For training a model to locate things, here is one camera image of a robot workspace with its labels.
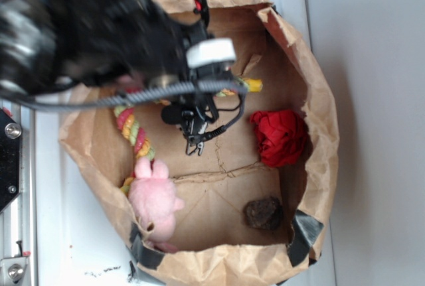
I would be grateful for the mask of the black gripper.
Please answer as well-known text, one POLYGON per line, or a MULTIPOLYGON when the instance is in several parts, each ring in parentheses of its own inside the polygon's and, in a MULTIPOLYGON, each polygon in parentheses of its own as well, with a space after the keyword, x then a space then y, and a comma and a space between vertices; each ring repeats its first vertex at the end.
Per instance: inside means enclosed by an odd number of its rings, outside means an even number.
POLYGON ((232 83, 236 61, 231 38, 215 38, 207 26, 209 11, 185 24, 153 0, 139 0, 142 13, 139 69, 146 89, 163 88, 170 102, 161 112, 169 125, 202 127, 219 118, 214 96, 232 83))

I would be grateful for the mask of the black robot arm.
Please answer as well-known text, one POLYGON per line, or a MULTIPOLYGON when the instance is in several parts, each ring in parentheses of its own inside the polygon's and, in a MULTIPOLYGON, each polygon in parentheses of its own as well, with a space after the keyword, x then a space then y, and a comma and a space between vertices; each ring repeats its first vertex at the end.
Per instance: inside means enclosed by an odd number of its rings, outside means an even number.
POLYGON ((230 40, 199 20, 173 20, 153 0, 1 0, 1 97, 31 109, 71 111, 170 99, 199 115, 223 89, 230 40))

